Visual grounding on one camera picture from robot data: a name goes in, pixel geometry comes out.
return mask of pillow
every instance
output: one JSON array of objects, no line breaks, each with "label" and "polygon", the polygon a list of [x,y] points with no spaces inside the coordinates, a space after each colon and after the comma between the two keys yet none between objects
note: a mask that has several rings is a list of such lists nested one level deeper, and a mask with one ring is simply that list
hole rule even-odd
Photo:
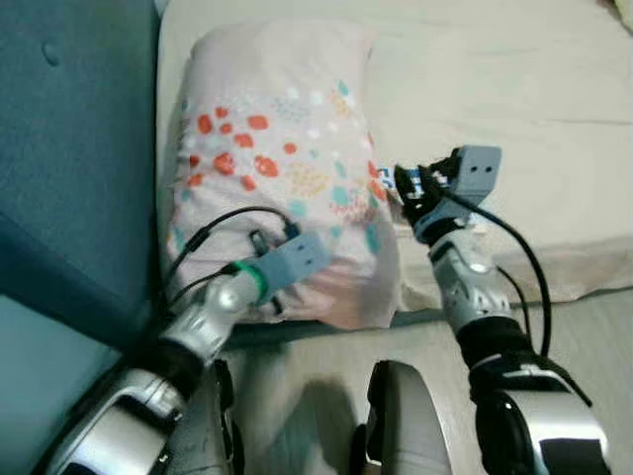
[{"label": "pillow", "polygon": [[[196,230],[249,205],[272,206],[316,231],[332,264],[278,294],[283,312],[355,329],[387,326],[398,252],[360,97],[373,35],[343,21],[282,20],[212,30],[192,48],[185,82],[174,259]],[[274,216],[250,213],[212,233],[181,264],[172,291],[253,254],[248,234],[284,240]]]}]

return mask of floor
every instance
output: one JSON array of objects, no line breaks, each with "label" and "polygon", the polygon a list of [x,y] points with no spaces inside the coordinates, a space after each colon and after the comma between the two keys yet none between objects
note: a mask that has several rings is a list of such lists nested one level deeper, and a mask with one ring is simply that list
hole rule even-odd
[{"label": "floor", "polygon": [[[593,398],[609,437],[613,473],[631,473],[633,290],[556,306],[554,319],[551,356]],[[369,409],[365,393],[372,367],[391,358],[412,364],[429,387],[453,473],[484,474],[458,350],[446,324],[431,322],[227,352],[246,473],[345,474],[350,436]]]}]

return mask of bed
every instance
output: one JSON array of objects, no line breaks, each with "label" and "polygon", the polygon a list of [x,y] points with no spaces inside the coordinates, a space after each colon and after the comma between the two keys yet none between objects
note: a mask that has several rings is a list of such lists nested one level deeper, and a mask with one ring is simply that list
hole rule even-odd
[{"label": "bed", "polygon": [[[554,301],[633,285],[633,40],[594,0],[170,2],[157,65],[162,239],[173,211],[170,185],[191,46],[219,25],[279,17],[344,18],[377,30],[365,111],[385,167],[428,163],[463,143],[502,148],[497,188],[484,205],[534,245]],[[426,249],[407,226],[395,226],[400,307],[437,308]],[[519,247],[493,225],[481,222],[475,231],[528,298],[538,299]]]}]

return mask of bedsheet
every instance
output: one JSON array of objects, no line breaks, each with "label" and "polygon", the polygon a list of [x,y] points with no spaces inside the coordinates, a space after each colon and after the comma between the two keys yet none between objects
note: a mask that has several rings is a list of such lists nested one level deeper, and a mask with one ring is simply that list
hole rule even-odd
[{"label": "bedsheet", "polygon": [[[280,17],[343,18],[377,30],[365,112],[385,166],[428,163],[464,143],[502,148],[497,188],[484,205],[536,248],[553,300],[633,285],[633,40],[594,0],[170,2],[158,55],[161,238],[173,210],[191,46],[215,26]],[[395,226],[401,308],[437,307],[426,249],[406,226]],[[493,225],[476,233],[536,299],[517,244]]]}]

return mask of wire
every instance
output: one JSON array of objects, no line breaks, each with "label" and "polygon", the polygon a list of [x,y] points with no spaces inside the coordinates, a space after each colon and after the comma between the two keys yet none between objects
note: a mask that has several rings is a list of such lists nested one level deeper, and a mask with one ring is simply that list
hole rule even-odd
[{"label": "wire", "polygon": [[523,310],[523,320],[525,322],[525,332],[527,333],[527,337],[530,340],[530,346],[532,346],[532,327],[530,325],[530,313],[527,309],[527,302],[525,301],[525,295],[521,290],[521,287],[516,283],[516,281],[512,278],[512,276],[500,265],[497,266],[498,272],[507,279],[507,281],[512,284],[514,290],[518,294],[518,298],[521,301],[521,309]]},{"label": "wire", "polygon": [[213,280],[213,279],[215,279],[216,277],[218,277],[221,274],[222,274],[222,271],[219,270],[218,272],[214,272],[213,274],[205,275],[204,277],[201,277],[201,278],[199,278],[197,280],[194,280],[193,282],[190,282],[189,284],[184,286],[182,289],[180,289],[178,291],[178,293],[174,296],[174,298],[169,301],[169,303],[167,304],[167,308],[171,309],[176,304],[176,302],[178,302],[180,299],[182,299],[182,297],[187,292],[189,292],[192,288],[194,288],[197,285],[200,285],[200,284],[202,284],[204,282],[208,282],[210,280]]},{"label": "wire", "polygon": [[280,217],[281,220],[284,222],[284,225],[286,226],[287,229],[291,229],[294,226],[290,218],[288,218],[284,213],[282,213],[279,210],[276,210],[275,208],[270,208],[268,206],[247,206],[245,208],[238,208],[236,210],[229,211],[228,213],[225,213],[221,215],[220,217],[215,218],[207,225],[199,228],[196,231],[196,233],[193,236],[191,236],[191,238],[185,243],[184,248],[182,249],[180,254],[178,254],[178,256],[174,259],[173,263],[169,267],[169,270],[167,270],[167,273],[165,274],[165,278],[163,280],[163,289],[167,287],[167,284],[174,277],[174,275],[176,274],[176,270],[178,270],[178,267],[180,266],[180,264],[182,264],[182,261],[185,260],[185,257],[187,257],[187,255],[190,254],[191,252],[194,252],[198,247],[202,245],[202,243],[205,240],[207,240],[207,238],[211,234],[211,230],[215,226],[232,218],[233,216],[241,215],[244,213],[252,213],[252,212],[271,213],[273,215],[277,215],[278,217]]},{"label": "wire", "polygon": [[463,206],[467,210],[472,211],[473,213],[477,213],[478,215],[483,216],[487,220],[495,223],[497,226],[506,230],[513,238],[515,238],[519,245],[522,247],[523,251],[527,255],[527,258],[532,264],[532,268],[534,269],[534,273],[536,274],[536,280],[538,281],[538,286],[541,291],[541,302],[543,305],[543,342],[541,344],[541,356],[547,356],[550,351],[550,342],[552,339],[552,301],[550,300],[550,291],[547,286],[547,280],[545,279],[545,273],[541,268],[541,264],[539,263],[534,251],[527,243],[527,241],[523,238],[519,231],[513,228],[511,225],[506,223],[501,218],[498,218],[493,213],[483,210],[477,205],[474,205],[468,200],[457,196],[455,193],[447,190],[446,188],[442,188],[439,184],[437,184],[437,192],[442,196],[445,196],[449,200],[457,203],[460,206]]}]

